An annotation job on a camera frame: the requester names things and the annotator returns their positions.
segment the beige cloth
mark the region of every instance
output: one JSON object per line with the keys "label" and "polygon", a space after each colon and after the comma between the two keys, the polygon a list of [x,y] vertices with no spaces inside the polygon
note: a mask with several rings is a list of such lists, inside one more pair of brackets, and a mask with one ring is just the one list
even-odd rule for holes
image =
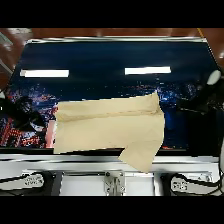
{"label": "beige cloth", "polygon": [[164,137],[157,93],[132,98],[60,102],[54,153],[125,148],[119,159],[148,173]]}

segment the brown floor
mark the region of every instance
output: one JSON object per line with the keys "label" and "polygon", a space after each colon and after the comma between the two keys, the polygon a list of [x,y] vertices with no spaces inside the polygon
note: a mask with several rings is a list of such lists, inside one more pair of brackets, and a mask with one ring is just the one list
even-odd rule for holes
{"label": "brown floor", "polygon": [[[30,33],[12,34],[7,28],[0,28],[13,45],[0,45],[0,59],[11,69],[19,60],[25,41],[31,38],[71,36],[188,36],[207,38],[220,66],[224,67],[224,28],[32,28]],[[0,70],[0,88],[8,81]]]}

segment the folded fabric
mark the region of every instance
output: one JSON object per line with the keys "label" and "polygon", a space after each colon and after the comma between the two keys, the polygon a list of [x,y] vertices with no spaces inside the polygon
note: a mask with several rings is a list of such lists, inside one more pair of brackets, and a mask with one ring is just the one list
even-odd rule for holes
{"label": "folded fabric", "polygon": [[131,98],[60,102],[54,153],[125,148],[119,159],[149,172],[164,138],[157,93]]}

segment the cloth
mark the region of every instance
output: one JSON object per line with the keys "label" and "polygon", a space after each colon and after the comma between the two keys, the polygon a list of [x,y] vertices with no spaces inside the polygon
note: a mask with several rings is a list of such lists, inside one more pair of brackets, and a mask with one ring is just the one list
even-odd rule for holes
{"label": "cloth", "polygon": [[148,173],[164,138],[157,93],[131,98],[59,102],[54,153],[125,148],[119,159]]}

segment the metal mount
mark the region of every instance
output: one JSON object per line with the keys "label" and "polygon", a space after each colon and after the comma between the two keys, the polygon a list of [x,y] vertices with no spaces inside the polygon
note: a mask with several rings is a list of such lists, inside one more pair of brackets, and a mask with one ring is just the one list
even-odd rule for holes
{"label": "metal mount", "polygon": [[106,171],[104,182],[107,196],[125,195],[125,173],[123,171]]}

